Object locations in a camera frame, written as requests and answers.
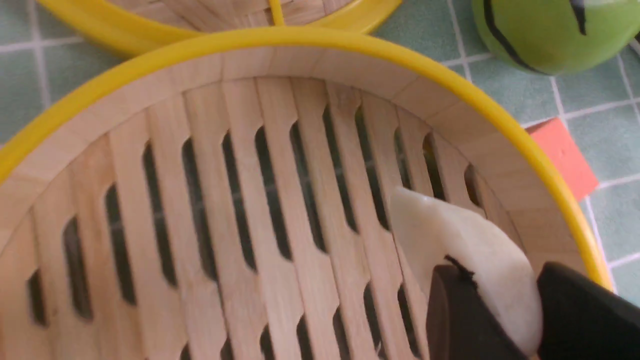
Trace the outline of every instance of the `orange sponge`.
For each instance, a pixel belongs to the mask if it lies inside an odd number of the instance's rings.
[[[598,179],[559,118],[529,127],[527,132],[551,159],[576,200],[595,190]]]

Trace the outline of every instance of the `bamboo steamer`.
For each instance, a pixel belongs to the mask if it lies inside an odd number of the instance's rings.
[[[611,287],[518,124],[362,35],[172,45],[61,100],[0,164],[5,359],[428,359],[427,302],[388,224],[397,186],[491,220],[536,271]]]
[[[302,26],[370,33],[401,0],[38,0],[92,42],[133,57],[205,33]]]

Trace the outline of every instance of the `wooden slat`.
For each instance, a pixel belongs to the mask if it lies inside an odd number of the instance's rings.
[[[195,30],[190,23],[171,11],[163,2],[157,1],[150,4],[147,4],[144,0],[143,2],[143,5],[131,8],[135,14],[177,28]]]
[[[164,278],[158,253],[142,160],[148,141],[146,112],[109,134],[145,355],[149,360],[176,360],[187,335],[178,293]]]
[[[304,312],[293,264],[276,246],[254,136],[263,119],[253,79],[223,84],[240,189],[277,359],[300,359],[296,326]]]
[[[324,11],[327,14],[331,14],[340,10],[343,6],[346,6],[350,3],[349,0],[324,0]]]
[[[227,332],[218,285],[207,278],[200,263],[182,163],[182,145],[190,136],[182,96],[151,106],[148,120],[191,356],[217,359]]]
[[[13,172],[0,184],[0,254],[38,195],[47,187],[43,180]]]
[[[229,115],[220,84],[186,93],[200,183],[211,230],[222,303],[234,359],[260,359],[258,339],[267,325],[259,279],[244,260],[222,152]]]
[[[405,109],[398,108],[400,135],[404,143],[404,153],[409,168],[413,190],[433,196],[429,169],[424,159],[422,145],[431,128],[420,118]]]
[[[247,15],[270,8],[268,0],[233,0],[232,4],[234,13],[238,15]]]
[[[540,274],[542,267],[547,261],[557,261],[565,264],[570,268],[580,272],[582,275],[588,276],[587,269],[584,266],[582,257],[576,252],[528,252],[527,258],[531,262],[533,271],[536,275]]]
[[[52,359],[47,330],[33,319],[27,287],[38,270],[33,231],[28,213],[0,259],[0,358],[5,360]]]
[[[339,359],[332,322],[339,300],[331,260],[314,243],[289,140],[289,129],[298,119],[291,82],[287,78],[271,78],[258,79],[257,84],[314,359]]]
[[[109,0],[109,2],[126,10],[135,9],[147,4],[147,0]]]
[[[235,80],[265,76],[269,72],[272,56],[272,47],[254,47],[226,52],[222,56],[222,78]]]
[[[378,175],[380,191],[385,203],[385,208],[389,209],[389,200],[393,189],[397,186],[402,186],[394,143],[394,135],[398,128],[397,110],[391,102],[367,93],[362,94],[362,110],[364,122],[367,126],[367,133],[369,134],[369,143]],[[355,172],[350,168],[347,171],[348,173]],[[364,213],[364,206],[360,206],[360,211],[362,212],[360,223],[367,224],[367,222],[376,222],[377,215],[372,197],[369,197],[366,201],[362,199],[360,203],[362,205],[368,205],[366,214]],[[379,263],[381,259],[385,259],[384,261],[387,264],[387,268],[385,268],[384,271],[390,273],[390,278],[385,279],[388,281],[388,283],[385,284],[388,286],[387,291],[393,291],[393,295],[396,295],[397,290],[403,283],[404,273],[405,293],[412,310],[412,317],[415,318],[414,321],[417,325],[417,339],[418,342],[421,343],[420,348],[427,350],[426,329],[422,326],[427,320],[427,302],[424,295],[421,295],[420,286],[413,277],[404,256],[397,255],[391,233],[382,228],[382,226],[367,226],[366,228],[377,232],[377,234],[373,234],[373,231],[371,231],[372,239],[376,239],[376,243],[373,243],[373,241],[368,243],[367,253],[372,252],[374,253],[373,255],[377,257],[376,260],[372,261],[371,259],[374,257],[369,256],[370,264],[376,264]],[[400,272],[401,264],[403,265],[403,272]],[[372,273],[374,284],[376,284],[377,274],[374,270],[372,270]],[[382,296],[384,295],[380,295],[382,299],[379,300],[379,304],[385,307],[385,311],[388,311],[387,316],[389,316],[387,320],[388,323],[381,321],[383,337],[385,338],[385,350],[387,350],[390,358],[409,359],[412,357],[412,353],[404,329],[402,314],[400,313],[397,302],[397,295],[395,296],[395,302],[391,299],[385,299]]]
[[[358,360],[376,359],[376,349],[369,332],[363,298],[365,287],[371,280],[369,266],[362,241],[349,228],[344,216],[331,154],[321,122],[327,105],[325,86],[321,81],[293,79],[292,87],[300,116],[300,133],[307,163],[312,164],[309,166],[309,176],[314,196],[316,199],[322,199],[317,203],[318,216],[332,259],[340,297],[340,311],[351,357]],[[331,107],[333,123],[341,150],[343,146],[346,147],[342,153],[351,154],[354,145],[359,151],[357,142],[345,142],[341,135],[346,129],[351,129],[350,122],[353,122],[360,98],[353,92],[342,94],[340,98],[341,102],[336,102]],[[342,159],[343,167],[348,167],[351,162],[350,159]]]
[[[63,232],[76,215],[68,170],[63,170],[33,206],[49,339],[54,358],[100,359],[97,329],[74,309]],[[91,241],[82,239],[81,243]]]
[[[236,13],[234,0],[198,0],[215,16],[225,23],[226,29],[237,28],[236,18],[243,13]]]
[[[433,134],[433,152],[438,162],[442,188],[447,202],[469,209],[485,217],[484,211],[469,199],[465,171],[469,162],[439,134]]]
[[[179,92],[217,83],[222,78],[222,55],[210,54],[178,63],[170,68]]]
[[[282,14],[289,26],[306,25],[326,15],[322,0],[292,1],[282,5]]]
[[[398,108],[397,112],[399,130],[403,142],[404,155],[406,156],[406,165],[408,166],[412,190],[424,195],[433,196],[433,189],[429,178],[429,169],[427,168],[427,164],[424,159],[423,148],[424,140],[431,132],[431,128],[423,120],[402,108]],[[387,208],[389,208],[389,198],[385,197],[385,200]],[[397,246],[397,244],[396,249],[398,251],[400,265],[403,270],[405,292],[408,294],[408,301],[412,310],[413,329],[415,331],[420,354],[422,355],[422,360],[428,360],[429,345],[427,342],[426,327],[422,326],[426,323],[428,299],[421,290],[417,276],[411,271],[404,250]]]
[[[318,47],[274,47],[269,75],[308,78],[323,53],[324,49]]]
[[[509,236],[509,238],[522,250],[525,250],[522,245],[520,235],[518,234],[516,227],[513,225],[513,221],[511,221],[511,217],[509,217],[507,211],[504,209],[498,198],[496,198],[493,190],[489,187],[489,184],[487,184],[487,182],[477,172],[475,172],[474,175],[474,184],[476,187],[478,201],[480,202],[480,206],[484,209],[486,218],[504,231],[504,233],[507,234],[507,236]]]
[[[142,360],[138,311],[120,296],[106,212],[105,194],[115,183],[108,139],[89,145],[71,171],[80,238],[91,239],[83,243],[83,250],[102,356]]]
[[[200,31],[223,31],[231,27],[199,0],[162,0],[165,5]]]
[[[392,99],[418,75],[386,60],[351,51],[327,49],[316,63],[313,77]]]
[[[557,207],[510,211],[509,216],[528,252],[577,252],[575,241]]]
[[[433,80],[420,76],[399,91],[393,102],[424,120],[460,100]]]
[[[241,28],[260,28],[273,25],[270,10],[260,10],[255,13],[240,16],[238,22]]]

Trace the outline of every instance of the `yellow plastic rim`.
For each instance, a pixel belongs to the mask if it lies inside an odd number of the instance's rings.
[[[106,0],[38,1],[92,42],[125,57],[135,57],[205,34],[145,19]],[[272,4],[274,23],[284,25],[280,1],[269,2]],[[353,0],[340,10],[308,26],[370,33],[400,4],[401,0]]]
[[[571,191],[551,161],[511,115],[480,89],[443,65],[399,45],[356,33],[310,27],[244,29],[194,38],[127,61],[51,106],[0,149],[0,183],[62,124],[131,81],[211,53],[279,45],[342,49],[381,58],[432,79],[467,102],[509,139],[536,171],[562,211],[590,278],[612,290],[607,265]]]

